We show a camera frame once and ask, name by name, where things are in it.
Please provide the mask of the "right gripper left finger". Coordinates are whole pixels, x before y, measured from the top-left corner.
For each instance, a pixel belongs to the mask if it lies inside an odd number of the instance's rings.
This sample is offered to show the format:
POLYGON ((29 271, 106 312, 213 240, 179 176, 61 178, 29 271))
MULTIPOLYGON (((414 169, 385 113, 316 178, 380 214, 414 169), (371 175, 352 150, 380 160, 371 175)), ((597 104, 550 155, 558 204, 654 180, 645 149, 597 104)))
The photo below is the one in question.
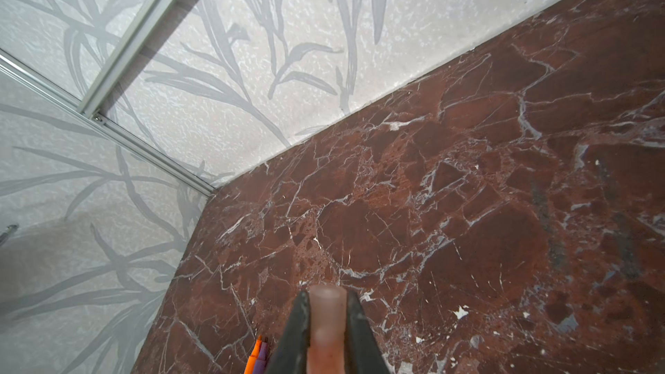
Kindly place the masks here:
POLYGON ((309 294, 297 294, 277 348, 271 354, 266 374, 306 374, 310 348, 312 311, 309 294))

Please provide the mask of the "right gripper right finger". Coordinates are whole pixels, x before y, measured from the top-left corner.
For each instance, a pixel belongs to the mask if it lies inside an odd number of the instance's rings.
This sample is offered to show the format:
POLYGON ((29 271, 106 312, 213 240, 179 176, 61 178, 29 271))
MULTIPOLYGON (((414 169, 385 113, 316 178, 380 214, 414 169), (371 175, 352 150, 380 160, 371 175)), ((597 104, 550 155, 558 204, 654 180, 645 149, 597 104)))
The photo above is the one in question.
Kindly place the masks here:
POLYGON ((358 294, 347 292, 345 331, 346 374, 389 374, 358 294))

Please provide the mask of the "translucent pink pen cap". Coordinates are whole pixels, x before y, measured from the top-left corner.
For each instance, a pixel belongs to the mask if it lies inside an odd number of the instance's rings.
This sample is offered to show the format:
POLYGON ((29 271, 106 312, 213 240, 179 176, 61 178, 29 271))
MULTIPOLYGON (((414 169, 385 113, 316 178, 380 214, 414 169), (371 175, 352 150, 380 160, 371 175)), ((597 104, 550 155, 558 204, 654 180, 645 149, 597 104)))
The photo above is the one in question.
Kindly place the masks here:
POLYGON ((342 287, 316 285, 309 289, 311 327, 308 373, 345 372, 347 292, 342 287))

